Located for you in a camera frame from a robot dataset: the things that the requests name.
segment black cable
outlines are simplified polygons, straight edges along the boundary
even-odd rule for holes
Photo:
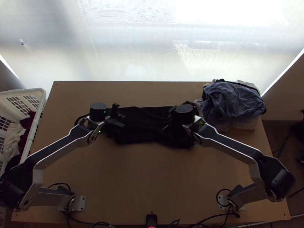
[[[68,216],[66,217],[66,223],[68,224],[68,228],[71,228],[71,225],[70,225],[70,216],[71,216],[71,213],[72,212],[70,212],[69,214],[68,214]]]
[[[176,227],[178,227],[178,224],[179,224],[179,221],[180,221],[180,220],[181,220],[180,218],[174,220],[173,222],[171,222],[171,223],[169,224],[168,228],[176,228]]]
[[[76,126],[76,125],[78,124],[78,121],[79,121],[81,118],[84,118],[84,117],[86,117],[86,116],[88,116],[88,115],[90,115],[90,113],[88,113],[88,114],[86,114],[86,115],[83,115],[83,116],[79,116],[79,117],[76,119],[76,121],[75,121],[75,123],[74,123],[74,126]]]
[[[58,183],[51,184],[48,188],[51,188],[52,186],[55,186],[55,185],[65,185],[65,186],[68,187],[69,191],[72,191],[71,187],[67,183],[64,183],[64,182],[58,182]],[[75,199],[75,197],[70,199],[70,201],[68,202],[67,207],[69,207],[69,204],[70,204],[71,200],[73,200],[73,199]],[[82,224],[93,225],[92,228],[95,227],[95,226],[110,226],[110,227],[113,227],[111,224],[109,224],[107,222],[91,223],[91,222],[80,221],[80,220],[78,220],[76,218],[73,218],[71,216],[72,211],[68,212],[68,213],[65,213],[64,211],[62,211],[62,213],[66,216],[66,221],[67,221],[66,223],[68,225],[68,228],[71,228],[70,219],[74,220],[76,222],[82,223]]]
[[[219,190],[219,191],[217,192],[217,194],[216,194],[216,202],[217,202],[219,205],[221,205],[222,207],[228,207],[228,206],[230,205],[229,203],[228,203],[227,205],[223,205],[223,204],[221,204],[221,203],[219,202],[219,194],[220,194],[222,191],[229,191],[229,192],[231,192],[231,190],[228,189],[228,188],[222,188],[222,189]]]
[[[304,110],[302,110],[301,112],[303,113],[302,122],[304,122]],[[277,159],[279,159],[279,157],[280,157],[280,155],[281,155],[281,153],[282,153],[282,151],[283,151],[283,149],[284,149],[284,147],[285,147],[285,144],[287,143],[287,141],[288,141],[288,139],[290,138],[291,135],[293,135],[293,132],[292,132],[292,131],[290,131],[290,132],[288,133],[288,135],[285,137],[285,139],[284,139],[284,141],[283,141],[283,143],[282,143],[281,148],[277,151],[277,152],[279,153],[278,156],[277,156]]]
[[[51,185],[50,185],[49,187],[47,187],[47,188],[53,187],[53,186],[55,186],[55,185],[65,185],[65,186],[68,187],[68,189],[69,189],[70,191],[72,191],[71,187],[70,187],[67,183],[63,183],[63,182],[58,182],[58,183],[51,184]]]
[[[292,132],[290,131],[290,132],[288,133],[288,135],[286,136],[286,138],[284,139],[281,148],[279,149],[279,154],[278,154],[278,156],[277,156],[277,159],[280,158],[280,155],[281,155],[281,153],[282,153],[282,151],[283,151],[283,149],[284,149],[284,147],[285,147],[285,145],[286,145],[286,143],[287,143],[287,141],[288,141],[288,139],[290,138],[291,135],[292,135]]]
[[[92,228],[94,228],[95,226],[111,226],[111,225],[107,222],[97,222],[92,226]]]
[[[227,219],[228,219],[228,216],[229,216],[229,211],[231,210],[231,207],[232,207],[232,205],[230,205],[230,207],[228,209],[228,212],[227,212],[227,215],[226,215],[226,218],[225,218],[225,221],[224,221],[223,225],[221,225],[219,228],[223,228],[226,225],[226,222],[227,222]]]
[[[196,224],[190,225],[188,228],[192,228],[192,227],[195,227],[195,226],[200,226],[200,225],[202,225],[203,222],[206,222],[207,220],[210,220],[210,219],[212,219],[212,218],[216,218],[216,217],[220,217],[220,216],[226,216],[224,223],[219,227],[219,228],[222,228],[222,227],[224,227],[224,226],[226,225],[226,222],[227,222],[227,219],[228,219],[228,216],[229,216],[229,215],[234,215],[234,216],[237,217],[237,218],[241,217],[239,214],[237,214],[237,213],[235,213],[235,212],[229,213],[230,210],[231,210],[231,207],[232,207],[232,205],[230,205],[230,207],[229,207],[229,209],[228,209],[228,212],[225,213],[225,214],[218,214],[218,215],[210,216],[209,218],[206,218],[206,219],[204,219],[204,220],[201,220],[201,221],[199,221],[199,222],[196,223]]]

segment black cloth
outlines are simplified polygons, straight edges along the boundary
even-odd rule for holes
[[[109,138],[118,144],[158,142],[173,148],[189,148],[193,145],[181,124],[170,118],[171,106],[167,107],[127,107],[119,108],[123,117],[121,129],[107,127]]]

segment white wall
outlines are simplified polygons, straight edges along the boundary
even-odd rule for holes
[[[263,96],[264,120],[302,120],[304,109],[304,55]]]

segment red cloth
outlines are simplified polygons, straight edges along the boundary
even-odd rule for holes
[[[36,112],[30,111],[30,112],[28,112],[28,114],[29,114],[30,117],[28,117],[26,119],[23,119],[23,120],[20,120],[21,126],[24,129],[26,129],[24,134],[20,136],[20,141],[18,142],[19,153],[21,155],[23,153],[23,150],[24,150],[24,147],[25,147],[25,144],[26,144],[26,140],[27,140],[27,137],[29,135],[29,132],[30,132],[30,129],[31,129],[31,126],[32,126],[32,123],[33,123]]]

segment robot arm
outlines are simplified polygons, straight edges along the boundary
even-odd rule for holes
[[[21,211],[28,210],[30,206],[44,205],[57,206],[67,211],[82,211],[85,197],[76,198],[71,190],[63,186],[58,186],[55,190],[41,187],[43,170],[72,150],[91,144],[104,125],[122,128],[124,125],[120,122],[122,116],[117,111],[118,106],[113,104],[111,114],[108,115],[106,105],[93,103],[90,114],[82,116],[80,124],[77,120],[76,126],[67,136],[39,150],[24,163],[2,175],[0,199],[4,200],[7,206]],[[247,187],[237,185],[226,197],[235,210],[247,203],[263,199],[281,201],[295,181],[279,160],[219,134],[201,117],[194,115],[193,107],[178,106],[171,115],[173,122],[182,126],[199,145],[213,147],[249,165],[253,184]]]
[[[226,197],[239,210],[247,203],[263,199],[282,201],[295,181],[293,175],[273,157],[264,155],[258,149],[221,135],[201,117],[194,116],[192,123],[184,129],[202,147],[212,147],[249,165],[253,183],[242,187],[237,185]]]

